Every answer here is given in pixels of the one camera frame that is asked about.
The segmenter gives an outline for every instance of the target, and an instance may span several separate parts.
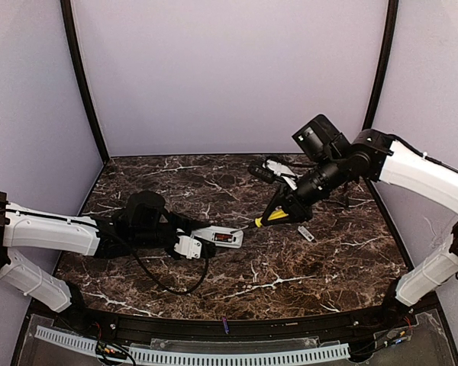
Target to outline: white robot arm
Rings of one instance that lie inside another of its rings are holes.
[[[136,248],[164,248],[171,256],[213,256],[215,246],[241,247],[243,232],[210,226],[168,212],[158,194],[133,194],[113,217],[69,217],[30,210],[7,202],[0,192],[0,279],[62,313],[84,307],[78,287],[59,280],[25,258],[22,246],[116,258]]]
[[[364,130],[349,143],[324,115],[319,115],[293,139],[317,164],[302,177],[286,174],[292,184],[278,178],[282,168],[269,164],[268,159],[250,167],[256,177],[282,183],[263,216],[255,220],[256,226],[310,220],[312,204],[360,177],[406,188],[458,214],[458,170],[417,151],[398,136]],[[391,284],[382,305],[385,322],[394,324],[425,294],[457,272],[458,223],[441,247]]]

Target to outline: yellow tool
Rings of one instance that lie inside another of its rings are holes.
[[[268,221],[282,219],[283,217],[287,217],[288,214],[283,210],[274,210],[271,215],[269,215]],[[262,217],[258,217],[254,220],[256,227],[261,227],[263,224],[261,223]]]

